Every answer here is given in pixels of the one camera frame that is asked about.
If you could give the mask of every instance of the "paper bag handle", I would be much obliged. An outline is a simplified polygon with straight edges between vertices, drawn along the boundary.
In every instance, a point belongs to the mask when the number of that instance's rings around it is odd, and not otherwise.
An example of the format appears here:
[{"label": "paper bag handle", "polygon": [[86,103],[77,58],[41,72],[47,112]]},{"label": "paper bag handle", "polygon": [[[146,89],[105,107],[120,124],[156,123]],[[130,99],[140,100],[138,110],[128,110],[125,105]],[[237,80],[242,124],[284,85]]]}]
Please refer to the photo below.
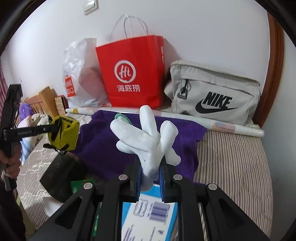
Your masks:
[{"label": "paper bag handle", "polygon": [[[112,31],[111,31],[110,38],[109,38],[109,43],[111,42],[111,38],[112,38],[112,35],[113,35],[113,33],[114,33],[114,30],[115,30],[116,26],[118,25],[118,23],[120,22],[120,20],[121,20],[124,16],[126,17],[125,19],[128,19],[128,21],[129,21],[129,23],[130,23],[130,26],[131,26],[131,21],[129,20],[129,17],[128,17],[126,14],[121,15],[121,17],[117,20],[117,22],[115,23],[115,25],[114,25],[114,27],[113,27],[113,29],[112,29]],[[133,29],[132,29],[132,26],[131,26],[131,37],[133,37]]]},{"label": "paper bag handle", "polygon": [[143,28],[144,36],[146,36],[145,28],[144,28],[144,26],[143,26],[143,24],[142,24],[142,22],[143,22],[144,25],[145,25],[145,27],[146,27],[146,32],[147,32],[147,35],[148,35],[148,28],[147,28],[146,23],[145,23],[143,20],[140,20],[139,18],[137,18],[135,15],[129,15],[129,16],[126,16],[126,18],[124,19],[124,22],[123,22],[123,39],[125,39],[125,37],[128,38],[128,37],[127,37],[127,34],[126,34],[126,20],[127,20],[127,19],[129,20],[129,18],[135,18],[135,19],[138,20],[138,22],[141,24],[141,26],[142,26],[142,28]]}]

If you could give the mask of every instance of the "plastic bag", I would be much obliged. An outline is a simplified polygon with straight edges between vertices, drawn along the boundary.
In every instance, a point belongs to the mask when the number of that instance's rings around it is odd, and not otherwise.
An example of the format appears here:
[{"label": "plastic bag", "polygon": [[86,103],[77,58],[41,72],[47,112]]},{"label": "plastic bag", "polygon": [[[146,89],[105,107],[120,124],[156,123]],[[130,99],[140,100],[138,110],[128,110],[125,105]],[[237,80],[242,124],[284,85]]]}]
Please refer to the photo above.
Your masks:
[{"label": "plastic bag", "polygon": [[99,74],[96,39],[73,42],[64,51],[65,96],[81,107],[109,106],[104,83]]}]

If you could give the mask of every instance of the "barcode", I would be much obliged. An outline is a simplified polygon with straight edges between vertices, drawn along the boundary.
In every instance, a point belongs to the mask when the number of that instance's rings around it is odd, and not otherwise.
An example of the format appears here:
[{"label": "barcode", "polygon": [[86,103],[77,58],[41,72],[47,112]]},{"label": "barcode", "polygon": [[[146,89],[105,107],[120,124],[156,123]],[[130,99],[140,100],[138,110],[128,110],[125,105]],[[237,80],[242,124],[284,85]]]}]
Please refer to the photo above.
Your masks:
[{"label": "barcode", "polygon": [[168,217],[169,209],[170,209],[170,204],[154,202],[149,220],[154,220],[154,221],[164,223]]}]

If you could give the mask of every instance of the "purple cloth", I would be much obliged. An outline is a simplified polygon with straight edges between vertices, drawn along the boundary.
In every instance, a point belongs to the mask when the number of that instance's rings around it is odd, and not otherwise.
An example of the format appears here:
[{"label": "purple cloth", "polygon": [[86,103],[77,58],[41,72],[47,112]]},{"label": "purple cloth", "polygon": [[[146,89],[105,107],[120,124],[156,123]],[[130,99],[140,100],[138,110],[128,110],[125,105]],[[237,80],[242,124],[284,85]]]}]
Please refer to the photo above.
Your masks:
[{"label": "purple cloth", "polygon": [[[119,176],[125,166],[135,160],[135,155],[123,153],[116,148],[118,138],[110,129],[115,115],[111,111],[96,112],[90,123],[81,126],[76,149],[72,152],[87,165],[90,172],[104,180]],[[141,129],[139,115],[124,115],[135,127]],[[179,130],[173,144],[173,149],[181,157],[181,163],[176,166],[177,172],[193,180],[198,166],[197,142],[201,141],[207,129],[193,121],[156,116],[158,131],[165,120],[171,121]]]},{"label": "purple cloth", "polygon": [[20,121],[25,119],[29,115],[34,115],[35,112],[33,111],[32,107],[27,103],[20,104]]}]

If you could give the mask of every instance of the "person's hand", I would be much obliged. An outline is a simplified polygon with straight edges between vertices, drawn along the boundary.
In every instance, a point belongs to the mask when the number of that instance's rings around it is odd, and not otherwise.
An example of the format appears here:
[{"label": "person's hand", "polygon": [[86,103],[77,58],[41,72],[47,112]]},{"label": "person's hand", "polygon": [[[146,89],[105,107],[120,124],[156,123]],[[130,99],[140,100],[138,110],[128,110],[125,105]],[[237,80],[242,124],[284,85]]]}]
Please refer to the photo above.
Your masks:
[{"label": "person's hand", "polygon": [[14,146],[12,153],[12,157],[8,158],[4,151],[0,150],[0,161],[9,165],[9,167],[6,168],[6,173],[11,179],[16,179],[20,173],[21,166],[20,158],[22,156],[22,145],[20,142]]}]

